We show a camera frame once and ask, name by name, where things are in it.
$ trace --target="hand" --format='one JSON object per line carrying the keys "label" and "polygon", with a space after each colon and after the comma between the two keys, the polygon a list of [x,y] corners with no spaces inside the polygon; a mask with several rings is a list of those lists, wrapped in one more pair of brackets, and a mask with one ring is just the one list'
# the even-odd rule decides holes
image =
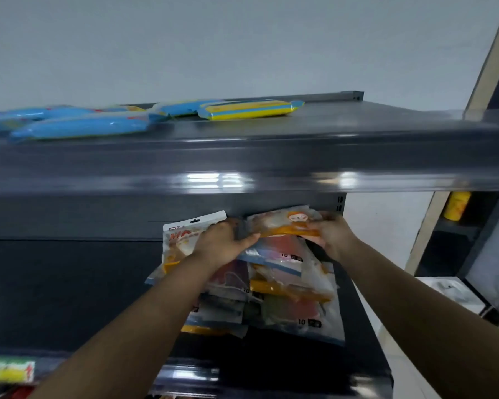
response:
{"label": "hand", "polygon": [[320,212],[324,218],[321,221],[308,223],[309,229],[318,230],[319,237],[305,237],[325,249],[330,258],[340,262],[345,249],[349,248],[359,239],[353,234],[346,220],[338,213]]}
{"label": "hand", "polygon": [[237,220],[228,218],[209,226],[198,238],[192,256],[199,257],[214,270],[234,260],[260,237],[260,234],[253,234],[237,241],[233,232],[236,225]]}

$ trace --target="yellow container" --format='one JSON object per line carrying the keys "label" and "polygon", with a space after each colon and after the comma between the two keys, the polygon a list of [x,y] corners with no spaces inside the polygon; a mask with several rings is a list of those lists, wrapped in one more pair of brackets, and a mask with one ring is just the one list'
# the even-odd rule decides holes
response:
{"label": "yellow container", "polygon": [[462,214],[464,214],[471,196],[472,193],[469,191],[451,192],[444,213],[442,214],[443,217],[451,221],[459,221],[462,218]]}

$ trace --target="forearm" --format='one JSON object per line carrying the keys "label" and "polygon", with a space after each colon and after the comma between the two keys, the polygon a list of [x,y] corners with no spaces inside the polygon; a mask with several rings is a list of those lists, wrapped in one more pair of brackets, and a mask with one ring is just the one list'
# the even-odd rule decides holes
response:
{"label": "forearm", "polygon": [[499,329],[356,238],[340,260],[383,325],[442,398],[499,397]]}
{"label": "forearm", "polygon": [[75,352],[32,397],[144,397],[213,272],[188,256]]}

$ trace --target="orange packaged product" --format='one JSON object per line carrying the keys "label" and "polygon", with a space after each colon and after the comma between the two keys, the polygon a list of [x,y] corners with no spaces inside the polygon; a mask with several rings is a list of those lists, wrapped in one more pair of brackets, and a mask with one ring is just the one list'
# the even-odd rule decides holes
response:
{"label": "orange packaged product", "polygon": [[250,215],[246,227],[252,234],[259,232],[262,238],[283,234],[319,237],[317,230],[308,228],[307,221],[321,219],[321,214],[309,206],[295,206]]}

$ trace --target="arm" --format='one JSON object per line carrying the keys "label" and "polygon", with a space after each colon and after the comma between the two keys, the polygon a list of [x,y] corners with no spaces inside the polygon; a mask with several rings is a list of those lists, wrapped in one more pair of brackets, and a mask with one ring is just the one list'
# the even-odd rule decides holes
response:
{"label": "arm", "polygon": [[360,241],[341,216],[315,222],[405,355],[442,398],[499,398],[499,329]]}
{"label": "arm", "polygon": [[224,221],[209,227],[192,255],[78,349],[30,397],[145,397],[207,280],[259,238],[235,241],[233,225]]}

